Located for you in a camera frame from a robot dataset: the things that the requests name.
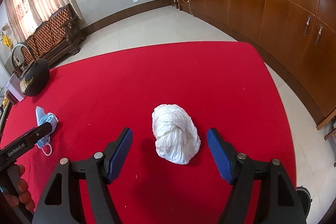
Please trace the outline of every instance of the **basket handle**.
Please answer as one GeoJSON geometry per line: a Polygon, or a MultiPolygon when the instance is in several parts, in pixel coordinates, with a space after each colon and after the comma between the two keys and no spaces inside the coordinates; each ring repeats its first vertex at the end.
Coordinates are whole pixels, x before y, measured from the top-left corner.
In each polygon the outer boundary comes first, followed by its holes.
{"type": "Polygon", "coordinates": [[[35,58],[35,55],[34,55],[34,52],[33,50],[28,46],[28,45],[25,45],[25,44],[22,44],[22,43],[18,43],[16,44],[14,47],[13,47],[13,50],[12,50],[12,54],[11,54],[11,61],[12,61],[12,65],[13,65],[13,68],[14,70],[18,73],[18,74],[21,74],[20,72],[20,68],[17,66],[17,64],[14,62],[14,49],[18,46],[21,46],[21,47],[25,47],[28,52],[30,53],[30,55],[32,56],[33,60],[36,62],[36,58],[35,58]]]}

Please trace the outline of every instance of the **silver bolt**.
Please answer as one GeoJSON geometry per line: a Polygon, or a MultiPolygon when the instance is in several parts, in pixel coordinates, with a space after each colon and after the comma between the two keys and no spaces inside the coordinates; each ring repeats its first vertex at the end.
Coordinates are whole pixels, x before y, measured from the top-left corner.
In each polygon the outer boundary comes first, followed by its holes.
{"type": "Polygon", "coordinates": [[[280,161],[278,159],[272,159],[272,163],[274,165],[280,165],[280,161]]]}
{"type": "Polygon", "coordinates": [[[96,152],[94,155],[93,155],[93,157],[95,158],[95,159],[101,159],[102,157],[103,157],[103,153],[102,152],[96,152]]]}
{"type": "Polygon", "coordinates": [[[64,165],[64,164],[67,164],[68,161],[69,161],[69,160],[68,160],[67,158],[62,158],[62,159],[59,161],[59,163],[62,164],[62,165],[64,165]]]}
{"type": "Polygon", "coordinates": [[[245,153],[238,153],[238,154],[237,154],[237,157],[238,157],[238,159],[240,159],[240,160],[244,160],[244,159],[246,159],[246,154],[245,154],[245,153]]]}

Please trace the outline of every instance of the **blue face mask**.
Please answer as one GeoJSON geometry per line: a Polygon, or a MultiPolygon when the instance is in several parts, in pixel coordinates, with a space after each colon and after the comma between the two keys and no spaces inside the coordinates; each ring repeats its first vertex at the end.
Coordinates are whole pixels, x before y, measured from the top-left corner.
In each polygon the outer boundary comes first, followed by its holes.
{"type": "Polygon", "coordinates": [[[50,145],[50,135],[51,133],[54,132],[55,128],[56,128],[56,125],[58,123],[58,119],[57,117],[53,114],[53,113],[47,113],[45,114],[44,113],[44,109],[37,106],[36,107],[36,120],[37,120],[37,125],[40,126],[41,124],[45,123],[45,122],[50,122],[51,123],[51,126],[52,126],[52,130],[51,132],[47,135],[47,136],[44,136],[42,139],[40,139],[36,145],[38,148],[42,149],[43,153],[46,155],[46,156],[50,156],[51,153],[53,152],[52,148],[51,148],[51,145],[50,145]],[[44,150],[43,150],[43,147],[48,145],[50,147],[50,153],[47,154],[44,150]]]}

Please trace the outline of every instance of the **floor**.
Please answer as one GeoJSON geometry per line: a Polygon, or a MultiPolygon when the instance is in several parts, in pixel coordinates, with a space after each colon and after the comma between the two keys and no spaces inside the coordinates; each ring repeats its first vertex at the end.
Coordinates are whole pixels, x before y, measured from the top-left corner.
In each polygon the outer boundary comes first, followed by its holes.
{"type": "MultiPolygon", "coordinates": [[[[81,51],[61,65],[128,48],[183,41],[236,41],[208,23],[173,7],[148,11],[101,29],[81,45],[81,51]]],[[[297,166],[297,185],[313,199],[307,224],[317,224],[336,197],[335,140],[323,139],[330,124],[316,130],[314,120],[289,88],[267,66],[286,110],[292,131],[297,166]]]]}

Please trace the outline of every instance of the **finger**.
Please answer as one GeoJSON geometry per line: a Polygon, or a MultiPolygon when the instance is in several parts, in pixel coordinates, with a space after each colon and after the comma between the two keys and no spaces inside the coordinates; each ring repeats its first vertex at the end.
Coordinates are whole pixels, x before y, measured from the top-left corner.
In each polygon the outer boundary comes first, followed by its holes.
{"type": "Polygon", "coordinates": [[[19,190],[23,193],[26,192],[28,190],[28,184],[24,179],[20,179],[19,183],[17,184],[17,187],[19,188],[19,190]]]}
{"type": "Polygon", "coordinates": [[[13,196],[13,195],[9,195],[9,194],[5,194],[4,193],[4,196],[9,204],[9,206],[11,206],[11,208],[14,208],[16,206],[19,205],[19,200],[17,197],[13,196]]]}
{"type": "Polygon", "coordinates": [[[26,209],[28,211],[33,211],[35,209],[35,202],[32,199],[26,203],[26,209]]]}
{"type": "Polygon", "coordinates": [[[22,175],[25,173],[26,168],[24,167],[24,165],[20,164],[19,165],[19,175],[20,177],[22,177],[22,175]]]}
{"type": "Polygon", "coordinates": [[[22,203],[27,203],[28,201],[30,201],[32,199],[32,195],[29,191],[26,191],[22,194],[19,195],[19,200],[22,203]]]}

